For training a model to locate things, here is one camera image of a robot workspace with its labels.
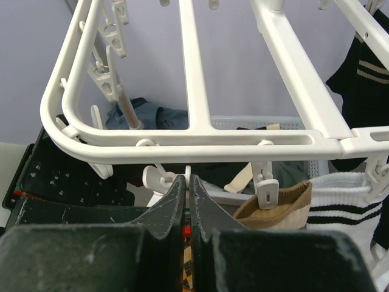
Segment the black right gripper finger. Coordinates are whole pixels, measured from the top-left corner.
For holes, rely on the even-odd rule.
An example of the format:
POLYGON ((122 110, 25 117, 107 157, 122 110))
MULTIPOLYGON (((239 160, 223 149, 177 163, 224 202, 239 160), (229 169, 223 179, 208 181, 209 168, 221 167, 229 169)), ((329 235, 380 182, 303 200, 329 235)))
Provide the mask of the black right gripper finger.
POLYGON ((195 291, 374 291, 357 246, 337 231, 255 231, 190 178, 195 291))

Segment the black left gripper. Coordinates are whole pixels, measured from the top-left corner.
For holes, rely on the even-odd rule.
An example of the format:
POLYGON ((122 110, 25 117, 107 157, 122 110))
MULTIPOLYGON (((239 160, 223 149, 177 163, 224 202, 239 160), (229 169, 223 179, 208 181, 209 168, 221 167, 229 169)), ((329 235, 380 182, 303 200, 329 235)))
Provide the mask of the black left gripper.
MULTIPOLYGON (((21 198, 71 206, 147 206, 153 192, 144 165, 114 165, 99 177, 61 151, 45 129, 27 146, 1 199, 7 210, 21 198)), ((1 237, 2 291, 181 291, 186 181, 129 223, 30 224, 1 237)))

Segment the white clip hanger frame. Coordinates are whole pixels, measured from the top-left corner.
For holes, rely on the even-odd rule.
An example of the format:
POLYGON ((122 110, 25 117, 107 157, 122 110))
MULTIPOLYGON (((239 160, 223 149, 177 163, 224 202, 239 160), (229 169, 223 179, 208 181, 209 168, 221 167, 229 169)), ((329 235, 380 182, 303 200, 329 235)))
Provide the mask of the white clip hanger frame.
POLYGON ((252 1, 262 34, 304 125, 302 130, 236 131, 212 126, 193 3, 181 1, 189 127, 186 130, 101 130, 86 125, 78 103, 102 17, 102 1, 78 1, 41 99, 40 117, 54 144, 95 164, 251 162, 267 137, 291 134, 318 143, 318 160, 366 157, 365 181, 377 196, 388 187, 388 127, 351 129, 339 113, 285 13, 283 1, 252 1))

